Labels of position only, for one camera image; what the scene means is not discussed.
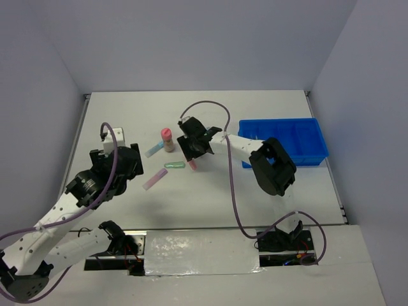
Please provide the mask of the pink correction tape stick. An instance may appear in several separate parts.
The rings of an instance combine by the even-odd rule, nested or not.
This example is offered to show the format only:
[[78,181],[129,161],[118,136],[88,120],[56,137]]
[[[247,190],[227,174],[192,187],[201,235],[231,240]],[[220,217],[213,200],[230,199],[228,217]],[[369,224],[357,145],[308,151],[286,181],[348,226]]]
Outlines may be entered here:
[[193,171],[196,171],[196,170],[197,170],[197,165],[196,165],[196,163],[194,162],[194,160],[189,161],[188,164],[189,164],[189,166],[191,167],[191,169],[192,169]]

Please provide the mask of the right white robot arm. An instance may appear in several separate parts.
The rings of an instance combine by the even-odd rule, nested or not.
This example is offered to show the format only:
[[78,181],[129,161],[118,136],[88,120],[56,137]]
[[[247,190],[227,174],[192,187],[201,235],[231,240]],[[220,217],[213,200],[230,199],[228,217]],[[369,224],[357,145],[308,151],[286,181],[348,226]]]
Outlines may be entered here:
[[219,127],[206,128],[197,118],[185,117],[178,120],[183,135],[177,138],[186,161],[193,161],[205,154],[225,155],[228,158],[228,175],[233,212],[240,231],[250,239],[259,240],[270,230],[275,230],[277,242],[283,249],[292,249],[300,240],[303,229],[301,220],[295,221],[283,230],[278,225],[294,212],[288,212],[271,226],[257,235],[250,235],[241,223],[235,185],[233,180],[232,160],[237,159],[251,165],[256,182],[262,191],[270,196],[284,197],[287,189],[295,182],[296,166],[278,139],[252,140],[232,135]]

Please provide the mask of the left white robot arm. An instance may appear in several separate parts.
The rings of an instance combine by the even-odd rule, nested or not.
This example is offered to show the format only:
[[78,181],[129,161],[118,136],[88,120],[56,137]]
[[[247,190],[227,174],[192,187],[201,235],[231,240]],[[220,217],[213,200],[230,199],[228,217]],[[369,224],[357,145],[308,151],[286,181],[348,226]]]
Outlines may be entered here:
[[17,303],[39,300],[49,280],[79,261],[99,253],[137,254],[139,242],[113,221],[61,243],[71,229],[102,203],[123,194],[127,182],[143,174],[138,144],[106,154],[89,153],[92,166],[79,172],[57,203],[14,244],[1,251],[1,294]]

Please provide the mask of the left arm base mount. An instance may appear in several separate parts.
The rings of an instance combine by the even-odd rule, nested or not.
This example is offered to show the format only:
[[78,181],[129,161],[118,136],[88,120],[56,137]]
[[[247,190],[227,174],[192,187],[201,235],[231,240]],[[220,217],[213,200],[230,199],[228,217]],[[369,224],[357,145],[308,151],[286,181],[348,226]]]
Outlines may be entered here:
[[145,235],[126,234],[113,221],[105,221],[98,228],[108,234],[106,251],[85,260],[85,271],[122,271],[130,276],[145,276]]

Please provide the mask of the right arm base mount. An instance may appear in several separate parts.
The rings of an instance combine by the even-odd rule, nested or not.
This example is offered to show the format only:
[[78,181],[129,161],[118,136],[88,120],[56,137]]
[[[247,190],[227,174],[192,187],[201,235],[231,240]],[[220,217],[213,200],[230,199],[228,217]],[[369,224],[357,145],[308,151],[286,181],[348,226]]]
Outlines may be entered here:
[[270,231],[254,242],[254,248],[259,252],[260,267],[306,265],[317,259],[309,229],[289,243],[284,241],[283,234]]

